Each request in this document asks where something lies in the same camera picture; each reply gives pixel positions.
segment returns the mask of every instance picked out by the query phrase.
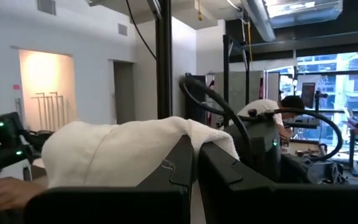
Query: wall vent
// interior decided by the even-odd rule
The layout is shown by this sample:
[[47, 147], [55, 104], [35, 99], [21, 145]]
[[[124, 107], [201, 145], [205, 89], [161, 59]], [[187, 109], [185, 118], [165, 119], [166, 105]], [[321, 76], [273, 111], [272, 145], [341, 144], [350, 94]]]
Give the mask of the wall vent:
[[128, 36], [128, 27], [122, 24], [118, 24], [118, 34]]
[[37, 0], [38, 10], [56, 16], [56, 2], [54, 0]]

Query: person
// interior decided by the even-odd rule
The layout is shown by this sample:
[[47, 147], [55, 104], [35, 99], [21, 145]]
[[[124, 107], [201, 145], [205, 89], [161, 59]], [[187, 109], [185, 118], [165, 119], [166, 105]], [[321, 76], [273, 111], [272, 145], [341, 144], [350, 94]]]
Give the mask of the person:
[[47, 189], [47, 176], [27, 182], [13, 177], [0, 179], [0, 211], [24, 208], [27, 202]]
[[[263, 113], [267, 110], [276, 110], [281, 108], [296, 108], [296, 109], [305, 109], [305, 105], [303, 104], [302, 99], [299, 96], [287, 96], [281, 101], [274, 100], [255, 100], [245, 106], [238, 115], [240, 116], [249, 116], [248, 111], [255, 109], [258, 114]], [[284, 128], [283, 119], [290, 119], [298, 116], [296, 113], [281, 113], [275, 114], [274, 120], [276, 122], [278, 132], [280, 133], [280, 137], [286, 140], [289, 140], [292, 137], [292, 132], [289, 129]]]

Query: doorway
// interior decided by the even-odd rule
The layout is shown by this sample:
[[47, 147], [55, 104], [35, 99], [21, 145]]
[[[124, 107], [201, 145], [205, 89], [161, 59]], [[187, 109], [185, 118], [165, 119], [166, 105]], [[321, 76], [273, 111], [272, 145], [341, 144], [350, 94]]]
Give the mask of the doorway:
[[74, 61], [67, 55], [19, 50], [24, 127], [56, 131], [77, 120]]
[[117, 124], [135, 121], [134, 64], [113, 61]]

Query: dark hair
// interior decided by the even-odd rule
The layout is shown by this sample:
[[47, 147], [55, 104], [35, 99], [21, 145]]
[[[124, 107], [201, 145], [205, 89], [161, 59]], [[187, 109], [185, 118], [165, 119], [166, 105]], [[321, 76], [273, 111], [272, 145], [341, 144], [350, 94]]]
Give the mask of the dark hair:
[[280, 103], [284, 108], [305, 109], [305, 105], [299, 96], [286, 96]]

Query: white towel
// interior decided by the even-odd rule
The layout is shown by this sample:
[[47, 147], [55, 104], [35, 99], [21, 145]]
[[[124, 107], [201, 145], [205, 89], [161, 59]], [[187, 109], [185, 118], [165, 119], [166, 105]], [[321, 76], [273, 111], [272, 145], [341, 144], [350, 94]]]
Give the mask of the white towel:
[[[238, 159], [232, 137], [192, 120], [171, 117], [122, 125], [72, 122], [45, 143], [42, 160], [49, 187], [135, 187], [165, 159], [183, 135], [189, 135], [197, 158], [213, 141]], [[191, 222], [205, 223], [200, 188], [193, 185]]]

